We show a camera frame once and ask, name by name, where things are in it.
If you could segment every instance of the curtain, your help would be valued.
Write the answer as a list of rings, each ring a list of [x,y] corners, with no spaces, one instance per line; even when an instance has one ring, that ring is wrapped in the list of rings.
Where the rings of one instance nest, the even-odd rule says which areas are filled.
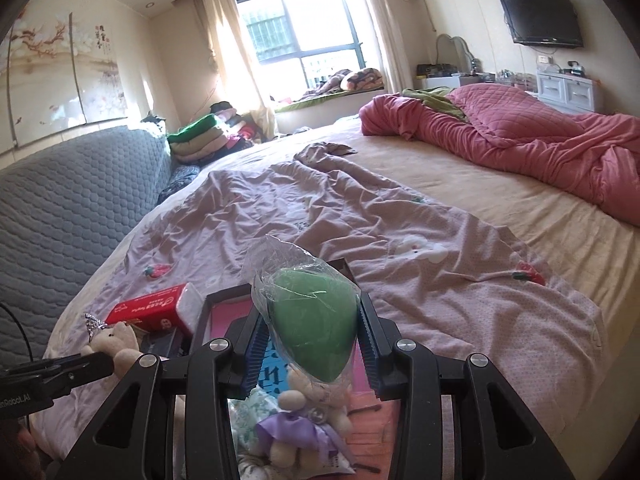
[[[378,37],[380,65],[385,76],[385,88],[391,93],[412,88],[414,81],[404,50],[400,28],[388,0],[366,0],[373,27]]]
[[[251,112],[266,139],[276,133],[275,113],[259,84],[260,65],[236,0],[201,0],[209,47],[216,59],[223,94],[240,111]]]

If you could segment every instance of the window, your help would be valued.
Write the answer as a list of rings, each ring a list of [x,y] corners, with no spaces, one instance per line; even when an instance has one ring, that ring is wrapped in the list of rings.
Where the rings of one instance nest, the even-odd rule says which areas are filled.
[[[346,0],[238,0],[238,10],[276,101],[365,67]]]

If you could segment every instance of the light pink patterned blanket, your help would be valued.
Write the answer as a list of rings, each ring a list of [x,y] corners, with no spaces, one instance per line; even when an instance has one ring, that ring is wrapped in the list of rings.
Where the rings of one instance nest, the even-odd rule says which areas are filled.
[[[447,96],[470,124],[421,101],[383,95],[360,110],[364,135],[400,135],[494,170],[532,176],[640,226],[640,118],[565,115],[499,84]]]
[[[202,293],[239,285],[257,237],[276,235],[325,260],[345,258],[380,316],[433,352],[488,355],[552,435],[587,405],[608,365],[600,309],[507,228],[494,228],[313,144],[268,170],[213,171],[182,203],[133,237],[90,310],[186,281]],[[529,262],[546,285],[512,277]],[[146,267],[169,264],[157,280]],[[76,322],[63,353],[86,343]],[[65,456],[113,387],[94,383],[38,414]]]

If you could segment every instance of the television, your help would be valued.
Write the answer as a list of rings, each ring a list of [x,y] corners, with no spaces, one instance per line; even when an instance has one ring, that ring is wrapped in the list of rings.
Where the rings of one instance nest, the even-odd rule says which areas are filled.
[[[529,46],[584,46],[570,0],[500,0],[513,43]]]

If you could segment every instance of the window pane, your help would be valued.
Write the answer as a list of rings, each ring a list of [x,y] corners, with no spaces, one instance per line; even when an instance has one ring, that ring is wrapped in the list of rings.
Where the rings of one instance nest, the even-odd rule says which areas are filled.
[[[296,51],[282,0],[249,0],[238,4],[238,11],[249,29],[258,60]]]
[[[295,101],[307,90],[305,74],[298,58],[263,65],[262,76],[270,95],[276,101],[287,98]]]
[[[306,80],[309,88],[315,88],[321,81],[328,81],[338,70],[360,70],[355,50],[341,50],[330,54],[303,57]]]
[[[353,43],[342,0],[284,0],[301,50]]]

